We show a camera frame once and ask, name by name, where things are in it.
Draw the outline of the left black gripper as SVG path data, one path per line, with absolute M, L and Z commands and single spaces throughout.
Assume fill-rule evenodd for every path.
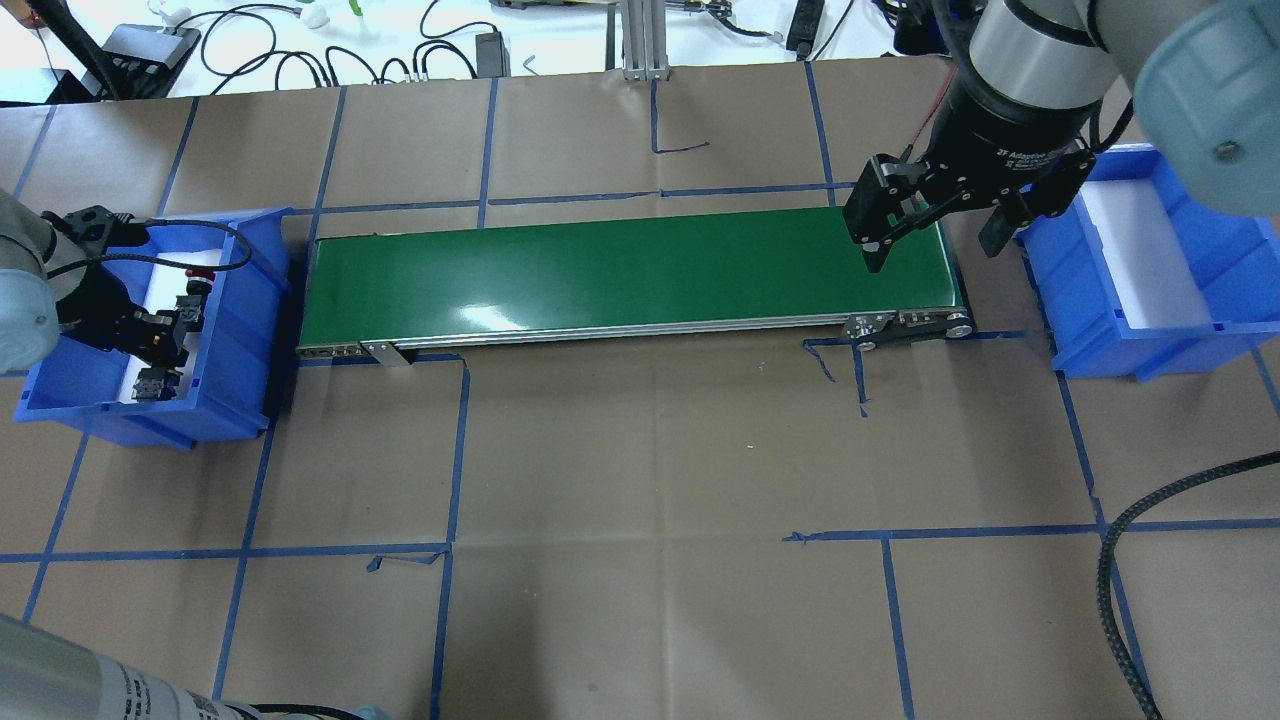
M 186 327 L 178 311 L 147 311 L 106 269 L 106 249 L 148 242 L 148 232 L 134 217 L 96 205 L 63 217 L 42 211 L 40 218 L 90 261 L 67 273 L 79 279 L 56 305 L 63 334 L 101 351 L 128 354 L 150 366 L 183 366 L 189 351 L 183 346 Z

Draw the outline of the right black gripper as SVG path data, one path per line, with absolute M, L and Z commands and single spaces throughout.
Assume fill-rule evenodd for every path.
M 1097 160 L 1082 136 L 1096 113 L 1096 102 L 1034 108 L 983 79 L 956 81 L 925 151 L 916 160 L 876 154 L 844 205 L 868 272 L 879 273 L 900 241 L 952 213 L 991 211 L 978 234 L 987 258 L 997 258 L 1034 220 L 1062 215 Z

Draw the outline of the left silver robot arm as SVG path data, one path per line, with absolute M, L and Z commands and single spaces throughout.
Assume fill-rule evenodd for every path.
M 148 366 L 186 365 L 189 350 L 174 310 L 150 313 L 108 268 L 108 250 L 148 242 L 128 213 L 91 206 L 38 214 L 1 193 L 3 370 L 27 370 L 63 338 L 118 351 Z

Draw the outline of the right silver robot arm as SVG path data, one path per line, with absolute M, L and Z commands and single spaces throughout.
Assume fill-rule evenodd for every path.
M 1132 120 L 1202 205 L 1277 214 L 1275 1 L 908 1 L 895 46 L 955 73 L 922 154 L 878 154 L 844 206 L 867 269 L 957 211 L 988 208 L 996 256 L 1064 213 Z

